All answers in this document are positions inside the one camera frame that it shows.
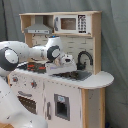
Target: cabinet door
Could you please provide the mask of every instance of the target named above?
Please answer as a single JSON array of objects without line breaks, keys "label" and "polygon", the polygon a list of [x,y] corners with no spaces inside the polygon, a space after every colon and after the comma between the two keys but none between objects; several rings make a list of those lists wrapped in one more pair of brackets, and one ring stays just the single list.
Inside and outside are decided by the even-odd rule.
[{"label": "cabinet door", "polygon": [[45,81],[49,128],[82,128],[81,92],[78,88]]}]

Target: oven window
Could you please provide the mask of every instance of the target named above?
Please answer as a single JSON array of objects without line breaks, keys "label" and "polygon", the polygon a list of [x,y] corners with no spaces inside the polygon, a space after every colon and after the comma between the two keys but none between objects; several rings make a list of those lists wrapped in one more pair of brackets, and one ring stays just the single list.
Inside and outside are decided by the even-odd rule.
[{"label": "oven window", "polygon": [[19,101],[21,104],[31,113],[37,114],[36,113],[36,102],[21,96],[18,96]]},{"label": "oven window", "polygon": [[76,18],[61,18],[61,29],[76,30]]}]

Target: gray curtain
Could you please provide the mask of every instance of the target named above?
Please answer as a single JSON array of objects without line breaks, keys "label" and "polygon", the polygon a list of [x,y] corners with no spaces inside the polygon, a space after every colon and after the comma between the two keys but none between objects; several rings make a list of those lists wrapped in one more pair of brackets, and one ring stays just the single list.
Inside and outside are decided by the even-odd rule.
[{"label": "gray curtain", "polygon": [[4,0],[4,4],[8,39],[19,41],[24,41],[20,13],[103,11],[102,70],[115,77],[106,88],[106,122],[128,128],[128,0]]},{"label": "gray curtain", "polygon": [[0,41],[7,40],[4,3],[0,0]]}]

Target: microwave window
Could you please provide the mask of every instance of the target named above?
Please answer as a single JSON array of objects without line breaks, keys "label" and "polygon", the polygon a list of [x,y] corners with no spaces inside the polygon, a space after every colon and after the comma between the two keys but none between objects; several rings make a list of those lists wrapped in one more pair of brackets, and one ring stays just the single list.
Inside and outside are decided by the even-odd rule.
[{"label": "microwave window", "polygon": [[61,18],[61,29],[76,30],[76,19],[75,18]]}]

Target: microwave door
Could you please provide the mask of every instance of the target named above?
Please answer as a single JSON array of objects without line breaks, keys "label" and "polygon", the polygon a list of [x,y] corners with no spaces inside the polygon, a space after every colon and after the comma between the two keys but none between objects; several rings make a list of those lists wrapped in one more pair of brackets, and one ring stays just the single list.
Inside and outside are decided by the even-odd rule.
[{"label": "microwave door", "polygon": [[56,16],[56,33],[78,33],[78,16],[77,15],[59,15]]}]

